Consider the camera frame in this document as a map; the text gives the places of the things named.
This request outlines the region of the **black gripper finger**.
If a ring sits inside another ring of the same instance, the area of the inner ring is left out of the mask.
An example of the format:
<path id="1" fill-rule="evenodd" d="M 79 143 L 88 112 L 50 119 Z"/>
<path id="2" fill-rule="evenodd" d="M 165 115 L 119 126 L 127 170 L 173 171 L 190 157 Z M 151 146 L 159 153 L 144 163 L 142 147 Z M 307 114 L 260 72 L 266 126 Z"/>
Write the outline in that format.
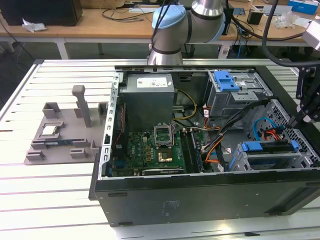
<path id="1" fill-rule="evenodd" d="M 312 86 L 305 94 L 303 104 L 303 121 L 306 123 L 319 122 L 320 116 L 320 86 Z"/>
<path id="2" fill-rule="evenodd" d="M 296 113 L 290 118 L 289 126 L 290 127 L 301 127 L 306 123 L 303 118 L 305 116 L 303 107 L 304 107 L 304 98 L 306 93 L 309 91 L 310 87 L 316 86 L 316 68 L 315 67 L 300 67 L 297 81 L 297 88 L 295 98 L 299 100 L 299 103 L 296 107 Z"/>

